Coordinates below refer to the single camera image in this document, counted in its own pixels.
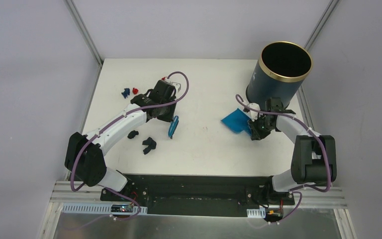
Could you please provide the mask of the blue plastic dustpan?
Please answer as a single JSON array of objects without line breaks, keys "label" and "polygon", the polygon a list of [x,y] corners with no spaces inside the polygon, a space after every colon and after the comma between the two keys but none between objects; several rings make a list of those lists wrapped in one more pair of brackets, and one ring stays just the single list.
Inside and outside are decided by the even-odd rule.
[{"label": "blue plastic dustpan", "polygon": [[221,122],[235,134],[240,134],[244,131],[251,136],[252,133],[248,125],[250,119],[251,118],[243,110],[237,108],[224,117]]}]

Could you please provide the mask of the blue hand brush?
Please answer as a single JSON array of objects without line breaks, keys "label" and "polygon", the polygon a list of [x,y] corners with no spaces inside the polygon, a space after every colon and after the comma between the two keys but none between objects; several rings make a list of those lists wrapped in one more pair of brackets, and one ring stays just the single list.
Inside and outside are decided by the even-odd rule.
[{"label": "blue hand brush", "polygon": [[174,116],[173,121],[170,123],[170,127],[168,129],[168,137],[170,139],[173,138],[173,135],[178,127],[178,124],[179,124],[179,116]]}]

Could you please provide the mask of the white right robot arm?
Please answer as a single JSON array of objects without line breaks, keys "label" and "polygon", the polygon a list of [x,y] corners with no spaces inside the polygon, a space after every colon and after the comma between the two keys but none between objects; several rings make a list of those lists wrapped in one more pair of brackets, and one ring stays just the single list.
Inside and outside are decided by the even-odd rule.
[{"label": "white right robot arm", "polygon": [[244,106],[250,113],[248,126],[252,140],[266,138],[273,130],[284,133],[293,143],[290,169],[268,178],[253,197],[261,204],[275,204],[296,189],[305,187],[319,192],[330,190],[336,179],[335,139],[322,135],[299,120],[292,110],[287,110],[280,98],[270,98],[265,109],[256,103]]}]

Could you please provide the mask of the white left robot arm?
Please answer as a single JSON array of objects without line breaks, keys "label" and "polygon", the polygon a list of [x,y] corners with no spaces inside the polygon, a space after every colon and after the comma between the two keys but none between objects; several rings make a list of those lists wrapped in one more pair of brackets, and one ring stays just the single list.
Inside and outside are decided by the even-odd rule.
[{"label": "white left robot arm", "polygon": [[72,134],[65,167],[85,185],[110,188],[119,201],[127,201],[132,194],[127,178],[107,167],[104,156],[131,131],[151,119],[173,122],[178,87],[177,83],[159,80],[147,93],[133,97],[123,111],[104,125],[86,134]]}]

